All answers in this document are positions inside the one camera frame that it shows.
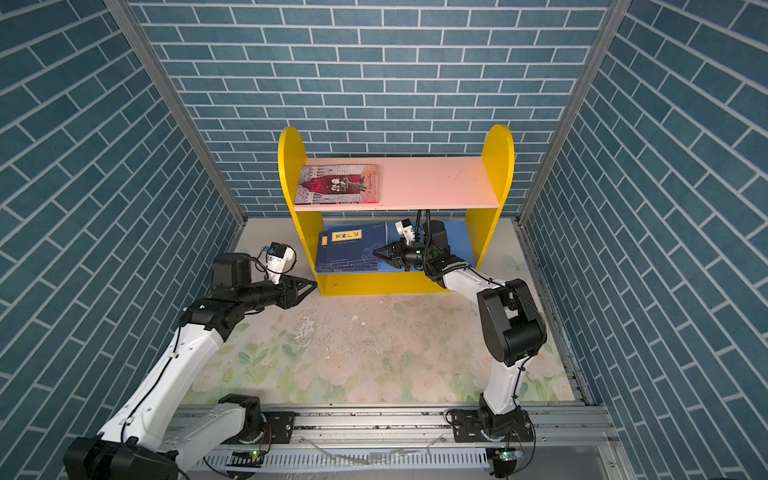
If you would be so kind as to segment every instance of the white robotic arm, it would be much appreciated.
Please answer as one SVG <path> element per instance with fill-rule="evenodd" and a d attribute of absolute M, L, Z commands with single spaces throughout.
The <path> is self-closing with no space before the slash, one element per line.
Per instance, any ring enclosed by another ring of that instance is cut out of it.
<path fill-rule="evenodd" d="M 491 288 L 499 288 L 503 281 L 480 276 L 474 270 L 456 270 L 443 277 L 445 288 L 467 297 L 475 305 L 478 304 L 478 293 Z M 518 311 L 508 310 L 510 317 L 518 315 Z M 511 366 L 506 366 L 497 359 L 491 364 L 491 377 L 483 392 L 483 399 L 491 412 L 504 415 L 518 407 L 517 393 L 522 376 L 525 374 L 524 365 L 531 359 L 530 354 L 524 353 Z"/>
<path fill-rule="evenodd" d="M 208 293 L 184 308 L 179 328 L 144 381 L 95 438 L 72 442 L 64 459 L 69 478 L 186 476 L 184 470 L 228 438 L 236 436 L 242 443 L 262 438 L 259 399 L 232 394 L 174 437 L 164 440 L 164 435 L 184 394 L 246 312 L 258 313 L 269 305 L 288 309 L 317 287 L 316 282 L 284 273 L 295 264 L 293 248 L 272 243 L 265 250 L 266 265 L 258 260 L 260 255 L 244 253 L 225 253 L 214 260 Z M 251 261 L 264 273 L 264 281 L 251 283 Z"/>
<path fill-rule="evenodd" d="M 495 362 L 491 378 L 480 398 L 479 419 L 489 438 L 509 433 L 520 419 L 518 387 L 525 363 L 547 341 L 547 330 L 522 280 L 487 278 L 451 254 L 443 222 L 432 220 L 427 210 L 424 242 L 410 222 L 398 222 L 404 238 L 374 251 L 374 255 L 395 268 L 423 270 L 438 285 L 462 294 L 478 306 L 483 339 Z"/>

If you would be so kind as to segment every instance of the blue brick wallpaper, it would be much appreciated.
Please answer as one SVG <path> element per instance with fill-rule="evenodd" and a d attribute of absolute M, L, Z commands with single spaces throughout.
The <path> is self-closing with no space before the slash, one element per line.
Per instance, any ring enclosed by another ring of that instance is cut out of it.
<path fill-rule="evenodd" d="M 767 25 L 634 0 L 526 226 L 638 478 L 768 478 Z"/>
<path fill-rule="evenodd" d="M 608 3 L 131 4 L 254 217 L 288 214 L 276 152 L 289 125 L 310 156 L 380 157 L 476 156 L 507 124 L 517 163 L 505 213 L 516 214 Z"/>
<path fill-rule="evenodd" d="M 101 0 L 0 12 L 0 478 L 57 478 L 235 226 Z"/>

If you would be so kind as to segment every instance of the yellow label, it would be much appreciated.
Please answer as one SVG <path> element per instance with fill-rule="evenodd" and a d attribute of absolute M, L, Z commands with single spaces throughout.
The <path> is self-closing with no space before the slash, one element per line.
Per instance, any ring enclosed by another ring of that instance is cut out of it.
<path fill-rule="evenodd" d="M 333 232 L 331 241 L 339 242 L 342 240 L 357 240 L 358 238 L 362 238 L 362 230 L 347 230 L 346 232 Z"/>

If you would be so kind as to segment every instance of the book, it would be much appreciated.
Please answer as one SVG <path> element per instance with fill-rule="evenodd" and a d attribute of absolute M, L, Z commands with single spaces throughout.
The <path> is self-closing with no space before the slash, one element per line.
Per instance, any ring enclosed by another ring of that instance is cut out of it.
<path fill-rule="evenodd" d="M 378 269 L 379 260 L 373 251 L 386 245 L 386 223 L 328 226 L 318 236 L 316 271 L 345 269 L 344 271 Z"/>
<path fill-rule="evenodd" d="M 317 273 L 373 272 L 379 269 L 378 263 L 357 263 L 354 265 L 315 267 Z"/>
<path fill-rule="evenodd" d="M 374 204 L 379 201 L 376 165 L 305 165 L 296 205 Z"/>

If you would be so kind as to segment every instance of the shelf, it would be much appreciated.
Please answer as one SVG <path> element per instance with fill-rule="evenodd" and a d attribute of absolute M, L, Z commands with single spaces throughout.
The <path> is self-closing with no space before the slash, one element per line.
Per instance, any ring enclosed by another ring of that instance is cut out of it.
<path fill-rule="evenodd" d="M 377 204 L 294 205 L 301 169 L 305 165 L 375 164 L 379 166 L 380 202 Z M 314 266 L 317 236 L 325 228 L 322 212 L 361 210 L 467 209 L 462 231 L 470 251 L 455 252 L 479 268 L 502 214 L 515 172 L 515 142 L 505 125 L 495 125 L 485 136 L 480 157 L 307 158 L 301 134 L 283 129 L 277 169 L 286 205 L 296 225 L 304 252 Z M 423 272 L 377 271 L 362 274 L 314 271 L 323 295 L 386 295 L 445 292 Z"/>
<path fill-rule="evenodd" d="M 294 205 L 297 212 L 498 208 L 480 157 L 308 158 L 306 164 L 376 164 L 379 202 Z"/>
<path fill-rule="evenodd" d="M 469 235 L 467 226 L 462 221 L 445 222 L 445 232 L 448 234 L 448 244 L 451 246 L 451 253 L 464 260 L 472 266 L 475 266 L 475 259 L 472 255 L 472 245 L 469 244 Z M 387 223 L 387 241 L 391 243 L 400 238 L 394 223 Z M 398 270 L 384 262 L 379 262 L 379 269 L 367 272 L 315 272 L 318 276 L 325 275 L 369 275 L 374 273 L 407 273 L 405 270 Z"/>

